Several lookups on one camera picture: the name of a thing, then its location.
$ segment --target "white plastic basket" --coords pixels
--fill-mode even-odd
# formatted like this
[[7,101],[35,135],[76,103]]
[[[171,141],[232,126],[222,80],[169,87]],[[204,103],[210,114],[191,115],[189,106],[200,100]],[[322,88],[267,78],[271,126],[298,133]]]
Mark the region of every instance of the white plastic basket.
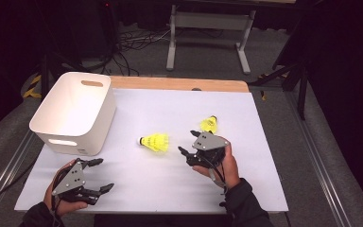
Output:
[[105,142],[115,109],[111,78],[65,73],[43,100],[29,127],[56,152],[96,155]]

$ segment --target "white board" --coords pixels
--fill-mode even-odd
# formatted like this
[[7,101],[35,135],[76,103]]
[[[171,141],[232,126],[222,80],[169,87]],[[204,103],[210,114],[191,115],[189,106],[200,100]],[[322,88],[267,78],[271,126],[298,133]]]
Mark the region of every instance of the white board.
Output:
[[[185,162],[178,146],[191,147],[201,120],[215,115],[216,135],[232,143],[240,177],[253,187],[262,208],[287,211],[283,192],[252,94],[144,89],[113,89],[117,110],[103,149],[90,160],[103,158],[99,166],[86,167],[85,187],[98,190],[114,183],[87,213],[223,214],[223,189]],[[169,150],[155,153],[137,144],[137,138],[155,132],[169,135]],[[56,171],[75,155],[60,154],[48,146],[33,167],[15,210],[25,211],[43,199]]]

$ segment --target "wooden edge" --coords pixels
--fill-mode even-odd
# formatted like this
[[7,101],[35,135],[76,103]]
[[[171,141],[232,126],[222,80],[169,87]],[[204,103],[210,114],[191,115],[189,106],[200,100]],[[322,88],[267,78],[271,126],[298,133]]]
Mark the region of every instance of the wooden edge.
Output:
[[211,92],[243,92],[248,93],[249,87],[241,80],[220,79],[173,79],[111,76],[113,88],[160,89],[191,91],[200,89]]

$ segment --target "yellow object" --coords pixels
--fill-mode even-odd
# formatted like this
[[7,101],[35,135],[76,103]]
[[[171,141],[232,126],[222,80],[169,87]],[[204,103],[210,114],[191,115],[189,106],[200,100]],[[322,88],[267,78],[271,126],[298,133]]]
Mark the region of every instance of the yellow object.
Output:
[[167,151],[167,148],[169,147],[169,136],[167,134],[155,133],[146,137],[141,137],[138,143],[153,151]]
[[212,115],[209,118],[206,118],[205,120],[201,121],[200,126],[202,131],[210,131],[211,133],[215,134],[217,130],[216,117]]
[[30,85],[28,86],[27,91],[25,92],[25,94],[23,95],[23,97],[38,97],[41,98],[41,94],[39,93],[34,93],[34,89],[37,86],[38,82],[41,80],[41,75],[36,76],[30,83]]
[[267,100],[267,96],[265,95],[264,91],[261,91],[261,98],[262,98],[263,101]]

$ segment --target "basket handle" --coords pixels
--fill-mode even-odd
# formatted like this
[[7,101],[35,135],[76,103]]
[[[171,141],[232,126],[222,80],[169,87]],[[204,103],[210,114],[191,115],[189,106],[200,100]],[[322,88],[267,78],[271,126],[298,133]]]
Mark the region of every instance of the basket handle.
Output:
[[51,144],[56,144],[56,145],[67,145],[67,146],[77,146],[78,145],[78,143],[76,143],[74,141],[69,141],[69,140],[48,139],[48,141]]
[[86,86],[103,87],[104,84],[98,81],[82,80],[81,83]]

